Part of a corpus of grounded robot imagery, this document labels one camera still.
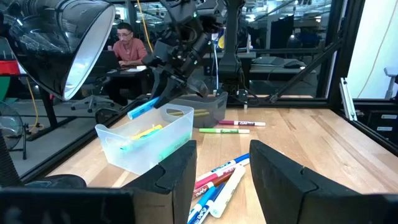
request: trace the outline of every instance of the lamp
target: lamp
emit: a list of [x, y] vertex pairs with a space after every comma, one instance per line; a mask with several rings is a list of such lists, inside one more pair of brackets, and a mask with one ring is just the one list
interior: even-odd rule
[[69, 100], [99, 57], [115, 13], [104, 1], [0, 0], [0, 35], [40, 87]]

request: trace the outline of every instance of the plastic container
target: plastic container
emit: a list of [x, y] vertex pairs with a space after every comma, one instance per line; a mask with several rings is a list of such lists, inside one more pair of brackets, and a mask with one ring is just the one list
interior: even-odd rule
[[[176, 111], [183, 115], [168, 114]], [[102, 124], [97, 124], [95, 129], [107, 161], [141, 175], [191, 139], [192, 123], [193, 108], [166, 104], [118, 128], [108, 129]], [[133, 140], [134, 136], [157, 125], [162, 125], [163, 128], [146, 138]]]
[[219, 97], [202, 98], [196, 95], [182, 96], [170, 103], [175, 105], [190, 106], [194, 111], [193, 127], [213, 128], [225, 118], [226, 101], [228, 93], [223, 92]]

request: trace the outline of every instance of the green marker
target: green marker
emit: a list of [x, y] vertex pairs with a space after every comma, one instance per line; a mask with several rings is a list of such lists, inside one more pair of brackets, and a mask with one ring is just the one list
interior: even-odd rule
[[200, 128], [201, 133], [230, 133], [230, 134], [249, 134], [248, 129], [223, 129], [223, 128]]

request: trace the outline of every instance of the man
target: man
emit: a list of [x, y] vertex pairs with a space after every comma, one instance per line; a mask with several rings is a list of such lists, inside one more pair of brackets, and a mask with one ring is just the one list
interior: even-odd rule
[[[142, 59], [148, 54], [140, 39], [134, 38], [130, 24], [122, 22], [118, 25], [119, 40], [113, 45], [113, 51], [122, 67], [142, 65]], [[142, 94], [140, 81], [136, 78], [113, 78], [104, 87], [109, 98], [115, 103], [126, 106], [127, 99], [120, 94], [121, 88], [127, 88], [134, 97]]]

